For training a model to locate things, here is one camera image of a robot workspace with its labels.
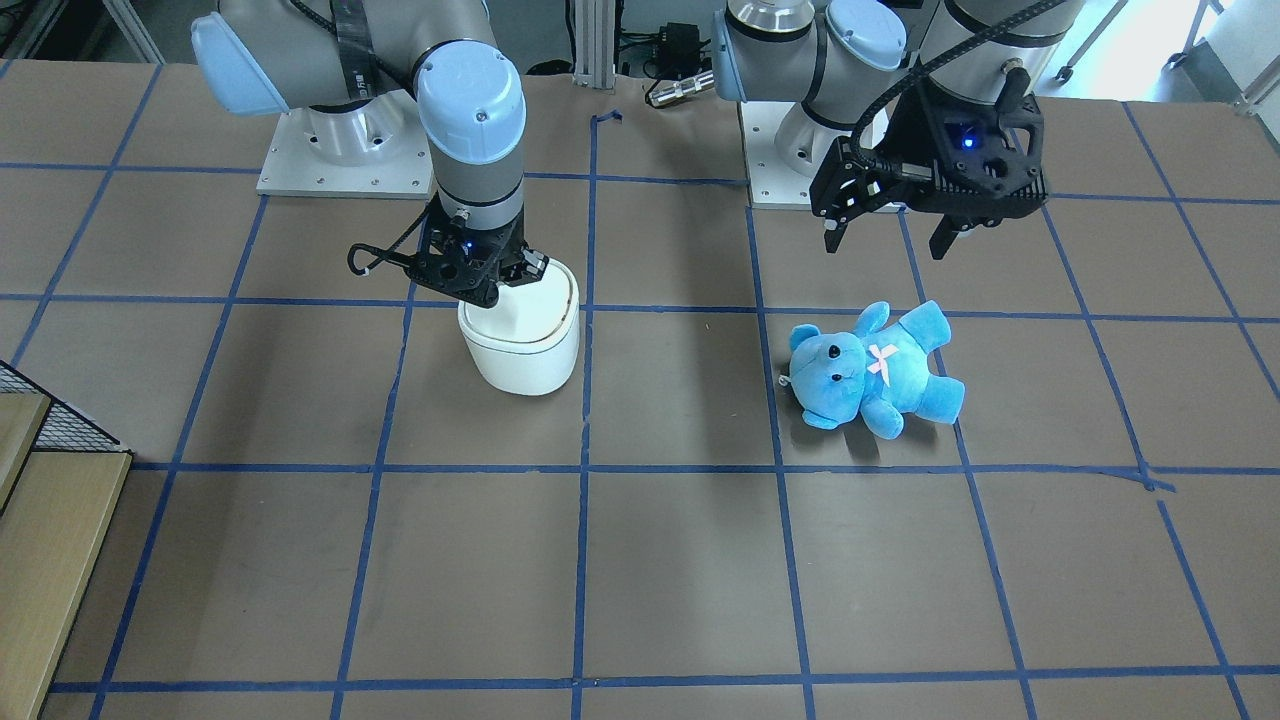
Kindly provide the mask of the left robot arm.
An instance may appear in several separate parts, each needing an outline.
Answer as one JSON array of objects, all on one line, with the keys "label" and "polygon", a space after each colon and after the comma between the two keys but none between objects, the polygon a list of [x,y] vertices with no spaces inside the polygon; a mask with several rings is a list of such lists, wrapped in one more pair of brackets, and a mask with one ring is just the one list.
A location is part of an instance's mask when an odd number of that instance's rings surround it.
[{"label": "left robot arm", "polygon": [[955,240],[1050,199],[1033,94],[1079,1],[928,1],[909,29],[892,3],[727,1],[716,13],[716,91],[790,102],[831,138],[806,151],[812,214],[837,251],[847,225],[892,202]]}]

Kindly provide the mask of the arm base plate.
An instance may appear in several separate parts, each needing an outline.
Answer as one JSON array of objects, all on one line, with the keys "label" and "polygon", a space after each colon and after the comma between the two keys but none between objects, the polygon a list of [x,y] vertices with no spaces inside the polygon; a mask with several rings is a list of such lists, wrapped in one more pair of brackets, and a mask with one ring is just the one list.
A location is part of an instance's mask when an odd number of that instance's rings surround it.
[{"label": "arm base plate", "polygon": [[265,196],[428,201],[433,165],[419,109],[403,91],[347,111],[279,115],[256,190]]},{"label": "arm base plate", "polygon": [[810,184],[840,132],[814,123],[796,102],[741,102],[739,115],[751,205],[810,210]]}]

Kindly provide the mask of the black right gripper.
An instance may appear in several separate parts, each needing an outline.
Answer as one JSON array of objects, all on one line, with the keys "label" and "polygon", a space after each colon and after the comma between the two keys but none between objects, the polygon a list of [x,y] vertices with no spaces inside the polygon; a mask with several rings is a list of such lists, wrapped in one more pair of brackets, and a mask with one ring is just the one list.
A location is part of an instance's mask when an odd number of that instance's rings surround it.
[{"label": "black right gripper", "polygon": [[527,246],[522,211],[488,231],[448,217],[440,204],[428,205],[424,215],[424,246],[413,255],[396,255],[396,265],[416,284],[465,304],[494,307],[502,286],[536,283],[545,274],[549,258]]}]

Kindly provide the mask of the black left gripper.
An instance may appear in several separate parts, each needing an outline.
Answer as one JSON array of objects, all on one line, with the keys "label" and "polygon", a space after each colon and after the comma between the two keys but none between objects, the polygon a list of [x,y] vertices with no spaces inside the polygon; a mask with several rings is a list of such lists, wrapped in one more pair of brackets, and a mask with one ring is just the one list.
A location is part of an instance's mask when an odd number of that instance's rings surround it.
[{"label": "black left gripper", "polygon": [[1050,199],[1043,133],[1024,67],[996,72],[991,102],[960,97],[931,77],[919,79],[897,99],[873,149],[860,149],[851,137],[829,145],[810,183],[826,252],[838,251],[854,218],[888,202],[942,215],[929,238],[933,260],[945,259],[963,223],[1032,214]]}]

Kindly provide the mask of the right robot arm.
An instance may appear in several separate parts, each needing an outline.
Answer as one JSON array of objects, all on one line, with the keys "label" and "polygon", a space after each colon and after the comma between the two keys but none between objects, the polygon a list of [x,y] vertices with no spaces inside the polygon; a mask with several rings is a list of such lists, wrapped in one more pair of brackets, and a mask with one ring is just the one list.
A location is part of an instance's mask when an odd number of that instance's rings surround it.
[{"label": "right robot arm", "polygon": [[236,115],[353,111],[397,88],[415,101],[435,178],[404,231],[419,251],[355,243],[353,274],[388,263],[485,309],[544,277],[548,256],[524,237],[521,76],[484,1],[220,1],[189,33],[212,96]]}]

